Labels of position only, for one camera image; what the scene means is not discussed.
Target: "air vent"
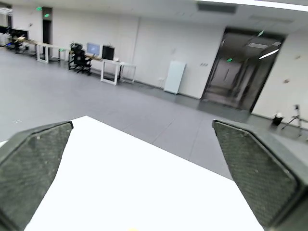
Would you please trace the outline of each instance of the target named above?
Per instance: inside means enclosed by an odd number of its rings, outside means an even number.
[[[250,19],[263,21],[263,22],[272,22],[272,23],[283,23],[283,24],[291,24],[294,22],[292,19],[287,18],[272,18],[272,17],[263,17],[259,15],[252,15],[249,17]]]
[[[221,4],[221,3],[205,3],[197,2],[199,11],[215,12],[215,13],[231,13],[235,14],[237,6],[234,4]]]

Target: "office chair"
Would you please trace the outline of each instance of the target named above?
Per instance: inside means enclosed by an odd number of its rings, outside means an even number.
[[[292,116],[293,119],[291,119],[290,122],[287,123],[287,124],[282,128],[282,130],[285,129],[287,126],[289,126],[294,120],[298,119],[298,126],[297,126],[298,129],[299,129],[299,135],[298,135],[298,136],[301,136],[301,135],[302,135],[302,130],[303,130],[303,128],[302,128],[302,122],[308,123],[308,120],[305,120],[305,119],[303,119],[303,118],[300,116],[300,107],[299,107],[298,104],[295,105],[295,110],[297,111],[297,115]]]
[[[87,73],[88,76],[91,75],[91,58],[86,58],[86,53],[82,49],[82,45],[78,43],[71,44],[72,61],[69,62],[68,69],[78,69],[77,73]]]

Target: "ceiling light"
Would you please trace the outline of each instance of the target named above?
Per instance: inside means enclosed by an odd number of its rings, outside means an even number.
[[[281,42],[274,42],[273,44],[272,44],[272,46],[280,46],[281,45]]]
[[[268,56],[270,56],[270,55],[276,53],[277,51],[279,51],[279,49],[274,50],[274,51],[272,51],[272,52],[270,52],[270,53],[268,53],[268,54],[266,54],[266,55],[263,55],[263,56],[261,56],[259,59],[264,59],[265,57],[268,57]]]
[[[247,47],[255,47],[255,48],[261,48],[265,49],[268,47],[268,45],[258,44],[258,43],[249,43]]]
[[[259,0],[194,0],[194,1],[207,1],[217,3],[230,3],[249,6],[263,6],[279,9],[287,9],[293,11],[305,11],[308,12],[308,6],[294,5],[288,3],[272,2],[272,1],[259,1]]]

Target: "doorway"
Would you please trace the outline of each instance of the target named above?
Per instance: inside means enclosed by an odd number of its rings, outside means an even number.
[[[227,29],[202,100],[251,112],[283,40],[263,32]]]

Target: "white platform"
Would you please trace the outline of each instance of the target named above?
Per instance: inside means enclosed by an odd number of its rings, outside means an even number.
[[[90,117],[73,124],[26,231],[263,231],[232,180]]]

